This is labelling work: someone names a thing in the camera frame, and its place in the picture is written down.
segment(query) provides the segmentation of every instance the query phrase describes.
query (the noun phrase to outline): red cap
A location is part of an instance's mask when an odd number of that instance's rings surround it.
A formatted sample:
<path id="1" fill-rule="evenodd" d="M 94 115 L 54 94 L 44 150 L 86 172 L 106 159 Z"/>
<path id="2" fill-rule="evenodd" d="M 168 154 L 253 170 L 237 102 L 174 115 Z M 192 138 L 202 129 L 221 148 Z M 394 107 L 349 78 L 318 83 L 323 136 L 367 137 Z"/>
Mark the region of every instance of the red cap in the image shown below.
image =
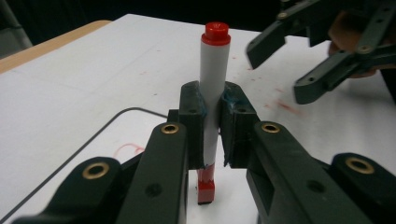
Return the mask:
<path id="1" fill-rule="evenodd" d="M 223 46 L 230 44 L 231 37 L 228 35 L 228 25 L 220 21 L 212 21 L 206 24 L 202 41 L 208 45 Z"/>

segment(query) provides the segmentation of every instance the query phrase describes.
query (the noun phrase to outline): red ink stain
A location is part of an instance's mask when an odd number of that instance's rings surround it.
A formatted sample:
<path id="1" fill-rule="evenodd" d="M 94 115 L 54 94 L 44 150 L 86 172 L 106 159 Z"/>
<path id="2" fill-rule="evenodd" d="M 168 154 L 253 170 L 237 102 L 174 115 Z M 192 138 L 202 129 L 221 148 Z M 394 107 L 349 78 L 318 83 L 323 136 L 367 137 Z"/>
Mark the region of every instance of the red ink stain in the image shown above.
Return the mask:
<path id="1" fill-rule="evenodd" d="M 135 143 L 127 143 L 127 144 L 124 144 L 124 145 L 120 146 L 119 148 L 117 148 L 117 150 L 113 154 L 113 158 L 117 158 L 119 156 L 119 154 L 120 154 L 120 151 L 125 149 L 125 148 L 127 148 L 127 147 L 134 148 L 134 154 L 135 155 L 145 151 L 145 149 L 143 147 L 141 147 L 141 146 L 139 146 L 139 145 L 137 145 Z"/>
<path id="2" fill-rule="evenodd" d="M 293 113 L 295 115 L 299 115 L 299 116 L 302 115 L 302 112 L 300 110 L 298 110 L 296 108 L 293 108 L 293 107 L 283 103 L 280 100 L 276 101 L 276 104 L 279 105 L 281 108 L 283 108 L 283 109 L 285 109 L 285 110 L 287 110 L 287 111 L 289 111 L 289 112 L 291 112 L 291 113 Z"/>

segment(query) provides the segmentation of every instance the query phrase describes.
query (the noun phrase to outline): hand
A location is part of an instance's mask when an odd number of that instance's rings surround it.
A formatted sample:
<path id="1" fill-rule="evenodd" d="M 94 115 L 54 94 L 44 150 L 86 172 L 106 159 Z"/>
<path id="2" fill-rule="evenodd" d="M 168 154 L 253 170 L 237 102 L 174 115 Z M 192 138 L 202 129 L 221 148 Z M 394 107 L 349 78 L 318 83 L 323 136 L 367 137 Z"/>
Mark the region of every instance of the hand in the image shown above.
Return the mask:
<path id="1" fill-rule="evenodd" d="M 355 51 L 366 24 L 367 21 L 361 17 L 349 14 L 345 11 L 340 12 L 329 30 L 329 36 L 332 40 L 329 46 L 329 55 L 334 54 L 340 49 L 349 52 Z M 390 26 L 388 33 L 383 44 L 396 44 L 396 21 Z M 355 74 L 351 77 L 370 77 L 375 74 L 377 69 L 385 68 L 396 68 L 396 65 L 384 64 L 376 66 L 364 74 Z"/>

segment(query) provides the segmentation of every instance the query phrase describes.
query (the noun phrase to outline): white tabletop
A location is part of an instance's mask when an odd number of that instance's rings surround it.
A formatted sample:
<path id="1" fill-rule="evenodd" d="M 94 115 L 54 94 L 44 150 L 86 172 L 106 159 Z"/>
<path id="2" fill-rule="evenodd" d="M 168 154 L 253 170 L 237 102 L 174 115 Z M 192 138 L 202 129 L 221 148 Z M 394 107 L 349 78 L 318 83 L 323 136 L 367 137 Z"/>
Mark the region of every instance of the white tabletop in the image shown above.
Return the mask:
<path id="1" fill-rule="evenodd" d="M 199 79 L 204 29 L 125 15 L 1 74 L 0 218 L 121 110 L 142 107 L 166 115 L 177 109 L 180 87 Z M 382 77 L 350 79 L 313 104 L 297 105 L 293 84 L 327 57 L 328 42 L 309 48 L 305 38 L 288 36 L 284 47 L 252 70 L 245 50 L 257 34 L 230 30 L 226 79 L 242 87 L 260 119 L 284 125 L 317 159 L 331 162 L 337 153 L 355 152 L 396 174 L 396 105 Z M 226 167 L 216 174 L 215 201 L 194 207 L 189 199 L 188 223 L 254 223 L 257 212 L 247 186 L 238 189 L 246 182 L 244 171 Z M 247 215 L 235 204 L 240 201 L 252 210 Z"/>

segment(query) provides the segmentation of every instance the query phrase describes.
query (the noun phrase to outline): marker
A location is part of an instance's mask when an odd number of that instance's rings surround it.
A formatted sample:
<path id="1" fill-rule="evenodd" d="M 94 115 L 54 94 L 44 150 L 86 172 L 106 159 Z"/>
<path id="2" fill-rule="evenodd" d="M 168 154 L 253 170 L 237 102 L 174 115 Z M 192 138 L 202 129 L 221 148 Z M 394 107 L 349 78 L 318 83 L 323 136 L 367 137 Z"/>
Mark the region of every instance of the marker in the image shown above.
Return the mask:
<path id="1" fill-rule="evenodd" d="M 200 93 L 204 99 L 204 164 L 198 170 L 198 204 L 215 199 L 215 160 L 219 137 L 219 100 L 224 92 L 231 37 L 226 23 L 212 21 L 201 37 Z"/>

